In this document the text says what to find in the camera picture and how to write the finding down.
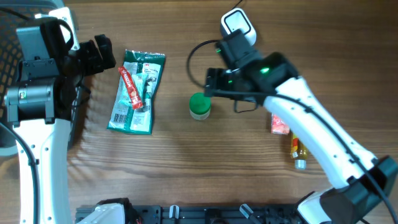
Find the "Knorr stock cube jar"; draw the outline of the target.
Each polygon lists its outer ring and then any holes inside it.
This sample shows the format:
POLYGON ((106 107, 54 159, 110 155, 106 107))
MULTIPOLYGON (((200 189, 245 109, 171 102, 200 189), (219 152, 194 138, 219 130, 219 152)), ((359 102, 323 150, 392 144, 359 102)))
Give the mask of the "Knorr stock cube jar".
POLYGON ((211 98, 206 97, 203 93, 195 93, 190 98, 189 109, 193 119, 207 119, 211 111, 211 98))

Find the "green 3M product package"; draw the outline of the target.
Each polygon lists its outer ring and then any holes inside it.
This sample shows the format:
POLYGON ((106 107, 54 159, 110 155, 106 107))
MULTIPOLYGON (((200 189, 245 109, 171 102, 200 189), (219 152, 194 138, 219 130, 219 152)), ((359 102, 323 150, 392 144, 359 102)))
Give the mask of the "green 3M product package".
POLYGON ((151 134, 153 102, 164 71, 165 55, 126 50, 123 67, 131 75, 143 107, 134 109, 123 78, 119 79, 113 110, 107 128, 128 134, 151 134))

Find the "red Nescafe stick sachet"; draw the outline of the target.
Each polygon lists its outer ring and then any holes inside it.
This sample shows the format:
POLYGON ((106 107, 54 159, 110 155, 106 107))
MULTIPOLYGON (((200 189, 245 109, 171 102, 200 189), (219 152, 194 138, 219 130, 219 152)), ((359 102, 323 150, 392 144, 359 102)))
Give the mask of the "red Nescafe stick sachet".
POLYGON ((119 73, 121 74, 121 77, 124 80, 127 94, 129 96, 129 99, 131 101, 132 108, 134 110, 142 108, 143 102, 141 100, 141 97, 139 96, 139 92, 136 88, 135 83, 133 82, 133 79, 131 77, 131 74, 128 72, 128 70, 125 67, 119 67, 118 68, 119 73))

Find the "red white stock cube packet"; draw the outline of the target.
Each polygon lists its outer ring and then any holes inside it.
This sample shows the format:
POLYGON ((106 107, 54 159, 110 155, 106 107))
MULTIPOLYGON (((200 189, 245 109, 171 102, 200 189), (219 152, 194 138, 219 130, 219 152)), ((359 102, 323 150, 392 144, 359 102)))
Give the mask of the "red white stock cube packet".
POLYGON ((271 114, 271 133, 283 135, 290 133, 289 126, 274 113, 271 114))

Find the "yellow dish soap bottle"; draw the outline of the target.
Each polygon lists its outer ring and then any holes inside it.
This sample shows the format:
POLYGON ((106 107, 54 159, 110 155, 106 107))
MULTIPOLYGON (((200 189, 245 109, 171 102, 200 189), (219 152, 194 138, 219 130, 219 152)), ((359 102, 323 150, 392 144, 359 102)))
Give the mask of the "yellow dish soap bottle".
POLYGON ((308 149, 294 133, 292 133, 290 155, 294 159, 296 169, 305 170, 307 168, 308 149))

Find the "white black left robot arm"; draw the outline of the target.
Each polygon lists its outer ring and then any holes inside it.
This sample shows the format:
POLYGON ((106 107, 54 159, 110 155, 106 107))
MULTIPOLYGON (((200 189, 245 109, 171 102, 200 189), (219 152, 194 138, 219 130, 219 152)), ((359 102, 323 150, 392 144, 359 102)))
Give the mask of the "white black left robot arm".
POLYGON ((85 77, 116 64, 105 35, 79 42, 71 10, 25 19, 16 35, 23 58, 6 93, 4 128, 19 157, 21 223, 71 223, 67 151, 85 77))

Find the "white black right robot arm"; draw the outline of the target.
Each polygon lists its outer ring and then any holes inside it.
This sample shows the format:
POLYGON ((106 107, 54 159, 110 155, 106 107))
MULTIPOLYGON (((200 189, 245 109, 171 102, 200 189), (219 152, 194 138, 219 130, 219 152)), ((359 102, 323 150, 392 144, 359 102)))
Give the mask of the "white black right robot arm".
POLYGON ((307 223, 356 223, 380 203, 392 210, 389 194, 397 162, 377 158, 355 141, 311 92, 283 54, 263 56, 237 30, 215 41, 226 68, 208 70, 207 97, 249 101, 280 117, 311 152, 330 187, 297 205, 307 223))

